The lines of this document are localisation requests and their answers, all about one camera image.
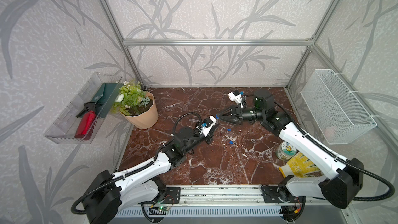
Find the black mounting plate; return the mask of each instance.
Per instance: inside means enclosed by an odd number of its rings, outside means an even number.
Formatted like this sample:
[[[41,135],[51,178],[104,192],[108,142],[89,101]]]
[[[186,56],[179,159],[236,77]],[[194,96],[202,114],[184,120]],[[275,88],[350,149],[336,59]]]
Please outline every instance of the black mounting plate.
[[[162,204],[178,204],[180,202],[181,188],[180,187],[167,187],[166,195],[171,197],[166,197]],[[144,204],[153,204],[152,201],[144,202]]]
[[[261,186],[261,192],[263,193],[263,198],[264,198],[264,203],[294,203],[298,204],[299,201],[297,200],[297,197],[294,197],[292,195],[288,196],[288,200],[283,202],[281,201],[278,196],[278,186],[268,186],[268,185],[263,185]],[[305,201],[304,197],[298,197],[300,200],[300,203],[303,203]]]

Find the potted plant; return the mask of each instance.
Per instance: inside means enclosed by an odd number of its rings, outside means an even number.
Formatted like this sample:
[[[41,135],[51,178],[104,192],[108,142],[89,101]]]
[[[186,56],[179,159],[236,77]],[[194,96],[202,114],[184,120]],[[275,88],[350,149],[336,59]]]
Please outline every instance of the potted plant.
[[[140,83],[124,82],[112,106],[112,112],[120,112],[140,129],[152,127],[158,120],[158,111],[152,93],[142,91]]]

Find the tan plant pot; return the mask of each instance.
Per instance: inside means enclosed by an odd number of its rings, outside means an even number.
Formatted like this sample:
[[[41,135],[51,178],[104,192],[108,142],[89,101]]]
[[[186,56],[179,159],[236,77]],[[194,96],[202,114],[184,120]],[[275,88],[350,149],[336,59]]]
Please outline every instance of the tan plant pot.
[[[140,129],[148,129],[158,121],[158,110],[156,109],[155,98],[150,92],[147,92],[147,96],[153,100],[153,104],[148,111],[138,116],[123,115],[128,121]]]

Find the jar label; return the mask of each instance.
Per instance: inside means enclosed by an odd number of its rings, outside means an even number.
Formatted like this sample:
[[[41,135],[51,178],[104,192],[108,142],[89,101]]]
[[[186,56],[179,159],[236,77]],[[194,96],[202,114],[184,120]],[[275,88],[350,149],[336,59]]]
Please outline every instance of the jar label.
[[[282,151],[286,153],[286,155],[293,156],[296,154],[297,150],[294,146],[292,146],[289,142],[283,142],[281,144]]]

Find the brown marble surface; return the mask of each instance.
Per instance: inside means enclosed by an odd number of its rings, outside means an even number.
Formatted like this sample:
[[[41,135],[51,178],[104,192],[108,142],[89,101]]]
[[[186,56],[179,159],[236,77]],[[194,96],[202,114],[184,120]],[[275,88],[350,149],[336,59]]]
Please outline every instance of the brown marble surface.
[[[119,171],[135,166],[155,155],[163,141],[171,139],[174,121],[186,112],[198,112],[202,118],[216,116],[222,109],[234,102],[227,94],[236,88],[152,88],[149,91],[156,99],[159,118],[156,124],[146,130],[134,128]],[[258,88],[238,88],[251,94]],[[282,87],[267,88],[275,101],[292,111],[290,102]],[[252,99],[248,98],[248,107]],[[193,127],[194,122],[185,117],[177,127]],[[277,184],[283,176],[279,166],[285,162],[277,159],[275,150],[281,139],[266,131],[259,122],[234,126],[221,122],[210,145],[202,142],[181,166],[161,175],[166,185],[206,184]]]

